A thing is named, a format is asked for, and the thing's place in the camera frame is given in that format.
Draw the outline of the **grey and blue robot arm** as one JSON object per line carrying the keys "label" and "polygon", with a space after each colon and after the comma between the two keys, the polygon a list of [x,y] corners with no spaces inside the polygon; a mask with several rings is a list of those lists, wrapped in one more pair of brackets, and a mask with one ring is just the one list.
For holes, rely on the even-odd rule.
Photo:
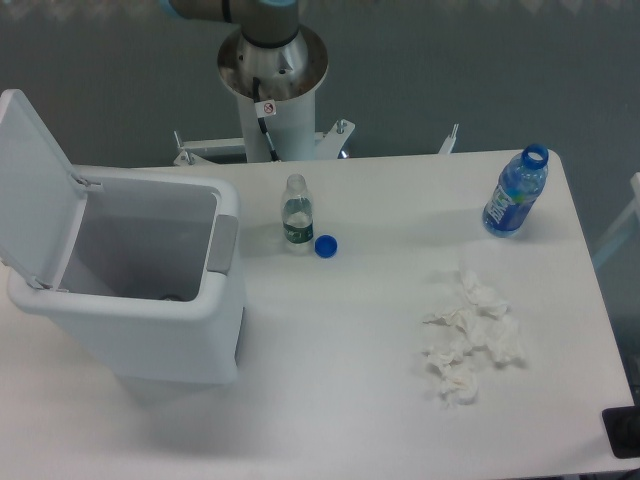
{"label": "grey and blue robot arm", "polygon": [[261,48],[287,45],[300,29],[297,1],[168,0],[159,4],[181,19],[236,24],[250,43]]}

